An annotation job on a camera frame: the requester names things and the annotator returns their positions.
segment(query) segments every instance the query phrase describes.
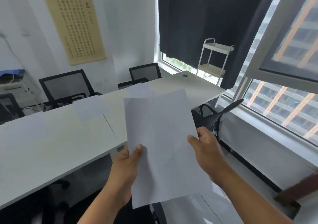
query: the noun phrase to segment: conference table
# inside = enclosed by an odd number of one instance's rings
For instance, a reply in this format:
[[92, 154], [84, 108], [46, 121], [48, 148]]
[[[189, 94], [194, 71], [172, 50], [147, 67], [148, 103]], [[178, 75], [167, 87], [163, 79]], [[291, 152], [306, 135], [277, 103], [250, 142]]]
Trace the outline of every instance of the conference table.
[[[191, 109], [225, 92], [224, 89], [188, 71], [142, 85], [147, 85], [157, 94], [185, 89]], [[107, 108], [105, 116], [80, 121], [74, 104], [70, 104], [41, 113], [48, 132], [32, 143], [6, 143], [1, 138], [0, 209], [98, 158], [107, 154], [113, 157], [117, 148], [127, 142], [123, 103], [123, 98], [131, 98], [127, 88], [100, 97]], [[6, 124], [0, 126], [0, 136], [4, 136]], [[16, 134], [22, 130], [24, 128], [19, 126]]]

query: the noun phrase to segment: yellow scroll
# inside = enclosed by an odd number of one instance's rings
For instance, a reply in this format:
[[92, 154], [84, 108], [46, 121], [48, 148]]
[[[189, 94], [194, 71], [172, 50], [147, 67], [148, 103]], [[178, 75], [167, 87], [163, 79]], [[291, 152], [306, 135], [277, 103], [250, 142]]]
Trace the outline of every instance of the yellow scroll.
[[106, 59], [93, 0], [45, 0], [71, 66]]

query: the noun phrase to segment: forearm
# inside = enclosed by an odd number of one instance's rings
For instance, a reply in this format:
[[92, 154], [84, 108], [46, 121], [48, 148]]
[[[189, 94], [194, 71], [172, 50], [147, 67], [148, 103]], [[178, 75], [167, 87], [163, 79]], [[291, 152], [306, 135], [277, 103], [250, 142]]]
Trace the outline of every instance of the forearm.
[[106, 185], [89, 208], [85, 211], [78, 224], [112, 224], [121, 206], [118, 194]]
[[222, 175], [217, 184], [225, 191], [244, 224], [293, 223], [232, 168], [228, 168]]

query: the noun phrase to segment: curtain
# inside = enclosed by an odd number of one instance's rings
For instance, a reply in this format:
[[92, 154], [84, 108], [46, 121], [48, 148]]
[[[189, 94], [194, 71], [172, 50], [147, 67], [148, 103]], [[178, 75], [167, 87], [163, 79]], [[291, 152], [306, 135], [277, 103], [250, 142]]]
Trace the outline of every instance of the curtain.
[[[197, 68], [203, 42], [235, 44], [221, 87], [234, 86], [272, 0], [158, 0], [160, 51]], [[205, 49], [201, 64], [207, 63]], [[213, 52], [210, 64], [222, 68], [225, 54]]]

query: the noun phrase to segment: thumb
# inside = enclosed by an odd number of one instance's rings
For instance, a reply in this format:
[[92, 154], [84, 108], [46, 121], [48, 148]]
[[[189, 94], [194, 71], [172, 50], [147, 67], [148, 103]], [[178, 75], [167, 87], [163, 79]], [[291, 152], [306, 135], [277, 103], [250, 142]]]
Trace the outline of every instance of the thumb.
[[138, 164], [143, 153], [143, 145], [138, 144], [136, 149], [133, 151], [133, 154], [130, 156], [131, 162]]
[[187, 141], [193, 147], [194, 150], [197, 150], [201, 146], [201, 142], [193, 135], [188, 135]]

